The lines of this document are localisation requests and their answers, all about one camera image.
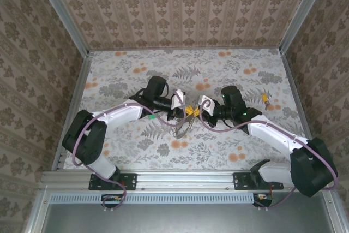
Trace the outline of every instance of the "black mounting plate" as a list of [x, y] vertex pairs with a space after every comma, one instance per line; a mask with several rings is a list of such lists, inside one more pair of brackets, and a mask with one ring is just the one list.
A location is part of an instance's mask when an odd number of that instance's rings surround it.
[[[269, 182], [261, 182], [259, 186], [253, 183], [251, 172], [236, 172], [233, 173], [234, 189], [235, 190], [270, 190]], [[282, 183], [272, 182], [273, 190], [284, 189]]]
[[[126, 190], [130, 190], [130, 191], [136, 190], [137, 174], [121, 173], [119, 175], [118, 182], [124, 185], [126, 187]], [[122, 190], [122, 188], [119, 187], [118, 185], [105, 182], [94, 174], [91, 174], [88, 189], [89, 190]]]

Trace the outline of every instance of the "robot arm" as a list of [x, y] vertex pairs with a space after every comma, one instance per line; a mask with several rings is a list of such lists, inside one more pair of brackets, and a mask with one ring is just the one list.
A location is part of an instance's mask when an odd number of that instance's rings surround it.
[[[224, 105], [220, 105], [216, 100], [206, 96], [200, 97], [199, 105], [204, 110], [202, 116], [204, 121], [208, 122], [211, 127], [216, 125], [217, 120], [230, 120], [235, 126], [248, 121], [259, 121], [259, 123], [249, 123], [240, 129], [269, 143], [289, 161], [288, 163], [275, 163], [263, 160], [256, 164], [251, 169], [251, 181], [255, 184], [261, 181], [294, 184], [304, 195], [313, 196], [333, 180], [328, 168], [297, 140], [305, 143], [319, 154], [338, 176], [328, 149], [321, 139], [309, 140], [298, 137], [271, 122], [260, 111], [246, 107], [240, 91], [235, 86], [223, 88], [221, 94]], [[205, 100], [209, 100], [210, 103], [202, 105]]]
[[[171, 99], [161, 96], [165, 86], [167, 86], [165, 79], [153, 76], [146, 88], [116, 107], [118, 109], [115, 111], [103, 110], [89, 113], [86, 110], [81, 110], [77, 113], [63, 139], [63, 147], [73, 153], [78, 137], [86, 124], [94, 117], [102, 115], [83, 134], [76, 150], [76, 157], [101, 177], [118, 181], [120, 170], [101, 154], [104, 138], [110, 136], [115, 128], [149, 115], [150, 113], [141, 105], [152, 111], [167, 112], [167, 120], [175, 117], [183, 118], [183, 109], [179, 108], [179, 98], [176, 95], [173, 95]], [[179, 89], [176, 93], [185, 104], [185, 93]]]

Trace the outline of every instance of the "wall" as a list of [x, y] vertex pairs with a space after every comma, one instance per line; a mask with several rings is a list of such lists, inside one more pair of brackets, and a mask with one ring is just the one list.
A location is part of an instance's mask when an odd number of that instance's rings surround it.
[[301, 0], [64, 0], [90, 49], [278, 46]]
[[333, 155], [349, 211], [349, 0], [316, 0], [286, 56], [312, 134]]
[[81, 56], [49, 0], [0, 0], [0, 232], [20, 232], [51, 169]]

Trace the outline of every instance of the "floral tablecloth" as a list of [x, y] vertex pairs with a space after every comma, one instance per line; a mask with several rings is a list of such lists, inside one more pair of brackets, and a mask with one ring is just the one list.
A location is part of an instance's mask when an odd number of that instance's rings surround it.
[[[173, 88], [185, 91], [193, 106], [202, 94], [222, 103], [220, 90], [235, 85], [247, 106], [304, 135], [278, 49], [95, 52], [80, 109], [94, 112], [121, 104], [146, 87], [153, 75], [167, 80], [170, 95]], [[262, 93], [270, 101], [267, 108]], [[219, 122], [217, 128], [226, 127]], [[280, 152], [255, 137], [242, 131], [210, 132], [199, 119], [183, 138], [177, 140], [172, 134], [170, 127], [145, 117], [115, 129], [105, 139], [103, 154], [121, 169], [137, 170], [249, 169], [266, 158], [285, 161]], [[70, 154], [64, 168], [75, 168]]]

